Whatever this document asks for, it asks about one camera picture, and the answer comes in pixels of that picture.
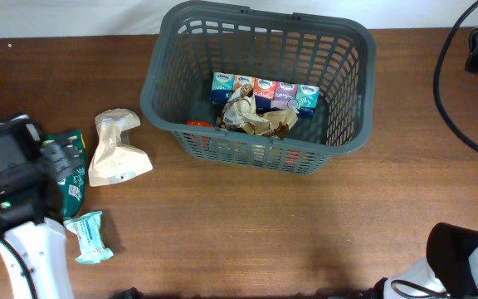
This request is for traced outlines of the green coffee bean bag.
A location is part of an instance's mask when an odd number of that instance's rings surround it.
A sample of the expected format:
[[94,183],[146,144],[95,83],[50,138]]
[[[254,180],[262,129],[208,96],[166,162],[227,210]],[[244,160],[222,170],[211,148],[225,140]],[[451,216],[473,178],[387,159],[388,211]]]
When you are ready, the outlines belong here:
[[58,135],[47,135],[46,142],[51,141],[56,141],[65,148],[76,150],[81,161],[81,165],[76,167],[73,174],[57,182],[63,194],[61,215],[64,219],[73,218],[78,214],[85,198],[87,170],[85,167],[85,144],[82,132],[81,130],[70,130]]

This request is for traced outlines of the brown clear snack bag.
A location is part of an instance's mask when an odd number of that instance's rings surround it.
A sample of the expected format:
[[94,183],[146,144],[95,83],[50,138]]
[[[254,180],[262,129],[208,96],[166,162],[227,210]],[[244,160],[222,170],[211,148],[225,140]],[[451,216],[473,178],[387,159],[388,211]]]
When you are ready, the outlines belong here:
[[249,135],[283,138],[298,120],[293,110],[275,110],[263,114],[256,112],[253,85],[238,88],[229,97],[221,115],[216,119],[218,128]]

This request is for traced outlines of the Kleenex tissue multipack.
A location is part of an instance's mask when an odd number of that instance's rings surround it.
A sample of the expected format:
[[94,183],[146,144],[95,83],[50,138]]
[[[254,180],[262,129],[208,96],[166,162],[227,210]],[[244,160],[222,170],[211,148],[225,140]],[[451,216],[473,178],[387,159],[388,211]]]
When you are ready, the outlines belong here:
[[214,72],[210,101],[225,105],[234,91],[244,85],[253,85],[256,111],[293,110],[299,118],[312,119],[319,99],[319,87],[270,81],[253,76]]

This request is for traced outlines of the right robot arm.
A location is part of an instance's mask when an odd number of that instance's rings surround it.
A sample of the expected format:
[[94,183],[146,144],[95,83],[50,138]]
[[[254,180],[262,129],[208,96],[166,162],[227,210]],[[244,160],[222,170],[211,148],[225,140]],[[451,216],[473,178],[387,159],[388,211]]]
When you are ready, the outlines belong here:
[[[469,37],[465,70],[478,74],[478,27]],[[361,298],[478,298],[478,231],[435,225],[426,256],[397,277],[383,278]]]

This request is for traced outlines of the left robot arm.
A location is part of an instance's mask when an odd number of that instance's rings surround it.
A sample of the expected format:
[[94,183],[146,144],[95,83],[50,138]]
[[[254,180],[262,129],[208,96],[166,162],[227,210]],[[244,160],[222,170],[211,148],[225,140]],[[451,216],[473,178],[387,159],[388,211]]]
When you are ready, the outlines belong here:
[[16,298],[72,298],[59,181],[83,161],[26,114],[0,120],[0,255]]

